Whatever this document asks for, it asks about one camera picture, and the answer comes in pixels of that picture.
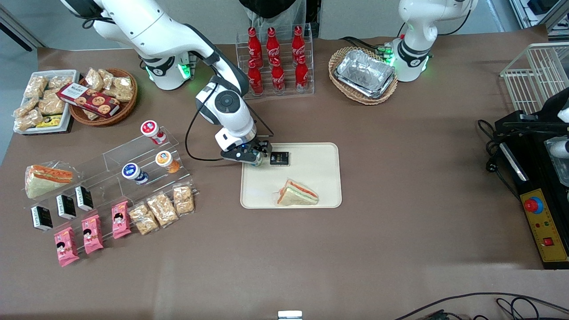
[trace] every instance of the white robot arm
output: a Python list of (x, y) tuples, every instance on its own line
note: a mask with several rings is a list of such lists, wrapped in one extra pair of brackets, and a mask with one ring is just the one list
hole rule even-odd
[(399, 81), (417, 79), (438, 35), (435, 21), (454, 20), (474, 10), (478, 0), (401, 0), (399, 15), (408, 29), (393, 40), (393, 67)]
[(95, 30), (133, 47), (159, 88), (180, 87), (189, 77), (178, 66), (192, 55), (200, 58), (216, 75), (198, 93), (196, 106), (206, 120), (223, 126), (216, 134), (221, 156), (258, 165), (270, 153), (269, 142), (256, 138), (257, 128), (242, 99), (249, 90), (247, 76), (198, 30), (174, 21), (154, 0), (61, 1), (82, 18), (108, 18), (96, 20)]

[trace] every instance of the yellow control panel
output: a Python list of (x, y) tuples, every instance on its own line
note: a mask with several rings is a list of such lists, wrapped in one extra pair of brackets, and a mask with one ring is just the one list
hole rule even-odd
[(568, 261), (541, 189), (519, 196), (543, 262)]

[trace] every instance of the pink snack package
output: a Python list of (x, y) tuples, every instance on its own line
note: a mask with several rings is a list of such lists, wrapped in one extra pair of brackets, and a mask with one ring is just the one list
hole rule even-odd
[(111, 209), (113, 216), (113, 238), (118, 239), (128, 235), (130, 231), (129, 215), (126, 214), (126, 204), (128, 201), (116, 204)]
[(101, 234), (101, 221), (99, 215), (90, 216), (81, 221), (83, 227), (83, 243), (85, 252), (91, 252), (103, 248), (103, 235)]
[(57, 246), (59, 265), (66, 266), (79, 259), (75, 245), (75, 234), (71, 227), (55, 234), (55, 245)]

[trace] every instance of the wicker basket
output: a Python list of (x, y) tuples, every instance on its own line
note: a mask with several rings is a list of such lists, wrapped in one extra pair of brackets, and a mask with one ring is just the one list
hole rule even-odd
[(338, 79), (334, 77), (334, 69), (336, 69), (336, 67), (342, 62), (342, 60), (344, 60), (346, 54), (351, 50), (362, 50), (370, 57), (380, 60), (380, 57), (378, 55), (374, 54), (372, 51), (369, 51), (367, 49), (357, 48), (357, 47), (345, 47), (343, 49), (336, 51), (336, 53), (332, 55), (330, 61), (328, 62), (328, 75), (330, 76), (330, 80), (332, 80), (334, 85), (338, 87), (338, 89), (342, 91), (342, 93), (345, 94), (346, 97), (354, 101), (357, 101), (361, 104), (377, 105), (387, 100), (387, 98), (389, 98), (397, 88), (397, 77), (393, 79), (387, 90), (383, 93), (383, 95), (379, 99), (371, 99), (370, 97), (365, 96), (363, 93), (353, 89), (347, 84), (338, 81)]
[[(107, 69), (107, 71), (109, 73), (111, 73), (113, 76), (115, 77), (129, 77), (130, 78), (130, 82), (133, 85), (133, 99), (130, 100), (129, 102), (123, 102), (120, 104), (120, 109), (117, 112), (117, 114), (113, 115), (111, 118), (103, 118), (103, 117), (99, 117), (93, 121), (89, 120), (89, 118), (87, 117), (87, 115), (85, 114), (85, 112), (83, 112), (83, 109), (79, 108), (78, 106), (74, 106), (74, 105), (69, 105), (69, 111), (71, 111), (71, 115), (73, 116), (73, 118), (84, 124), (84, 125), (90, 125), (90, 126), (112, 126), (114, 124), (117, 124), (119, 122), (121, 122), (122, 120), (126, 119), (126, 117), (133, 111), (134, 106), (137, 103), (137, 94), (138, 94), (138, 85), (137, 85), (137, 81), (134, 79), (134, 77), (121, 69)], [(81, 85), (86, 85), (86, 81), (85, 78), (83, 78), (79, 84)]]

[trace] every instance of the red button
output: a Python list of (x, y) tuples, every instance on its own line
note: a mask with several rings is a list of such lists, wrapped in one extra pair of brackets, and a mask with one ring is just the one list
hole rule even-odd
[(535, 212), (539, 209), (539, 205), (537, 203), (537, 201), (535, 201), (534, 199), (528, 199), (523, 203), (523, 206), (526, 208), (526, 210), (530, 211), (530, 212)]

